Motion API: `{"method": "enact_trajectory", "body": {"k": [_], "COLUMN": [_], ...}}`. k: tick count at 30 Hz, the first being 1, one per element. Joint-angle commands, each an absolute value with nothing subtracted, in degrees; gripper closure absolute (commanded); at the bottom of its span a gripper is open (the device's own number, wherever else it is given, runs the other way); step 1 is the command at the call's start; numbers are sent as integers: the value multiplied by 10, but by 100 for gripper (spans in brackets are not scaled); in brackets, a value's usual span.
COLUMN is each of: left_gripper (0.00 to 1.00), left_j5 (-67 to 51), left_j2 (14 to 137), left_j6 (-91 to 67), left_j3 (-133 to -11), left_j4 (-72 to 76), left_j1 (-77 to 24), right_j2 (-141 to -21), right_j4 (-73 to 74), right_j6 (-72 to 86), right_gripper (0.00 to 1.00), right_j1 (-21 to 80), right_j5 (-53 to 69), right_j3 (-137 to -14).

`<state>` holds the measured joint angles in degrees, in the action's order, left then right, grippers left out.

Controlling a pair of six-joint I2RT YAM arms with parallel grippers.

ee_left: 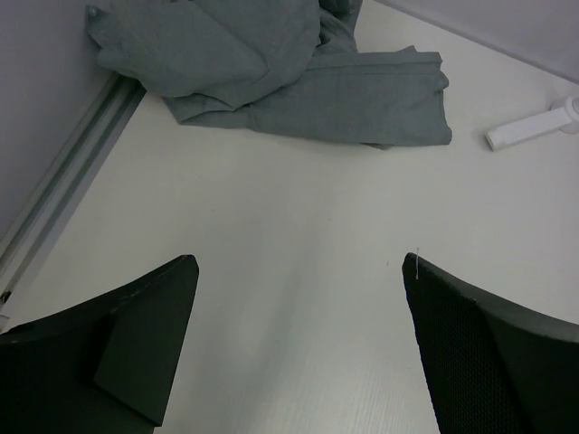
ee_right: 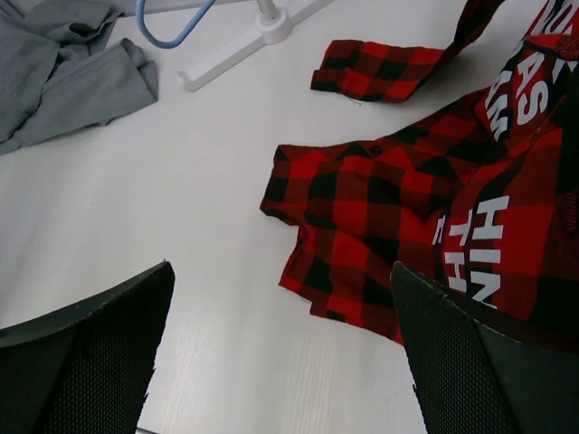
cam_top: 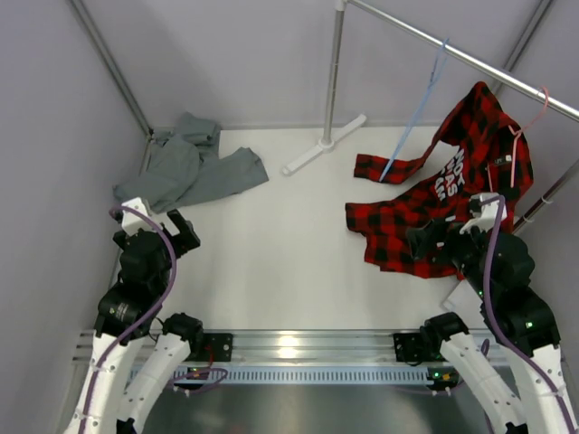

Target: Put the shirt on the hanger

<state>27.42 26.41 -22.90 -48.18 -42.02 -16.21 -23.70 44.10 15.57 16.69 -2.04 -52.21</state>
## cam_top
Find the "grey button shirt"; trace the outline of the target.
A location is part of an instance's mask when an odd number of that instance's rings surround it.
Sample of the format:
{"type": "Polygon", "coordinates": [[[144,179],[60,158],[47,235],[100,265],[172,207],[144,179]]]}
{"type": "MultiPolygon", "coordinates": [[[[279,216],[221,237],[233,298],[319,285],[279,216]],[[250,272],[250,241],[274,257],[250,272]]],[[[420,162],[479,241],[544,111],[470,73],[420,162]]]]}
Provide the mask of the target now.
{"type": "Polygon", "coordinates": [[[217,122],[184,113],[172,130],[155,137],[147,169],[113,187],[115,199],[124,203],[139,197],[160,213],[267,183],[265,166],[250,148],[219,156],[221,132],[217,122]]]}

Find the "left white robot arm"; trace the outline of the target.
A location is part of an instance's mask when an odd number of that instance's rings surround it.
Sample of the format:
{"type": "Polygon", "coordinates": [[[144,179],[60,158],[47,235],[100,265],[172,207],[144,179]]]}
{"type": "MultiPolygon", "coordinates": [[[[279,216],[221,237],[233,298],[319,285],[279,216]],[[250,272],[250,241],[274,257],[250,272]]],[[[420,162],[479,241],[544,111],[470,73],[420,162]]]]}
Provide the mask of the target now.
{"type": "Polygon", "coordinates": [[[139,433],[176,367],[204,352],[200,320],[185,313],[164,320],[155,347],[137,375],[131,370],[149,337],[151,325],[176,280],[179,258],[199,247],[191,222],[177,210],[168,212],[177,233],[171,234],[143,208],[121,205],[112,212],[124,225],[113,240],[121,249],[115,284],[98,304],[90,367],[68,433],[139,433]]]}

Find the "light blue plastic hanger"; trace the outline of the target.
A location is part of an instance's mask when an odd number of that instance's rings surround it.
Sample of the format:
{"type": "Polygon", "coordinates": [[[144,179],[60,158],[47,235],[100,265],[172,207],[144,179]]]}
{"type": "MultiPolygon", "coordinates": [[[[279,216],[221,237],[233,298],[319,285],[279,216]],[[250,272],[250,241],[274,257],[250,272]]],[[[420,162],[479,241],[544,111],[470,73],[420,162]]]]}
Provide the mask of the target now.
{"type": "Polygon", "coordinates": [[[418,121],[422,119],[422,114],[424,112],[424,108],[428,102],[428,99],[432,95],[432,91],[436,86],[437,82],[439,81],[442,72],[444,70],[447,61],[447,55],[445,54],[445,51],[449,43],[449,40],[450,40],[449,38],[444,39],[442,41],[441,47],[437,51],[436,58],[432,65],[432,70],[430,73],[430,78],[426,90],[422,95],[422,99],[420,100],[418,107],[416,108],[414,113],[411,115],[409,121],[407,122],[404,131],[397,142],[396,148],[394,149],[392,155],[390,156],[388,162],[386,163],[384,169],[382,170],[382,173],[380,174],[378,179],[379,182],[382,182],[385,179],[386,175],[390,172],[390,169],[394,164],[394,160],[396,159],[396,157],[398,157],[399,153],[403,149],[403,146],[406,140],[408,139],[408,136],[410,136],[413,128],[417,125],[418,121]]]}

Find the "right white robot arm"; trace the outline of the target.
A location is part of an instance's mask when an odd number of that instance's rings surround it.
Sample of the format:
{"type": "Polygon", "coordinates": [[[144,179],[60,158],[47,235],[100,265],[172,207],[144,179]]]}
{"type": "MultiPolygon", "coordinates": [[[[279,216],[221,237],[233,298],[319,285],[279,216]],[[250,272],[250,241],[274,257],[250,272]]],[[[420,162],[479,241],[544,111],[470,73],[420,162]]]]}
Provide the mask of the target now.
{"type": "Polygon", "coordinates": [[[511,389],[456,313],[427,319],[421,348],[458,372],[495,433],[578,431],[561,366],[554,313],[530,287],[535,262],[527,245],[502,230],[483,231],[436,219],[406,232],[411,256],[453,265],[480,299],[480,314],[503,352],[511,389]]]}

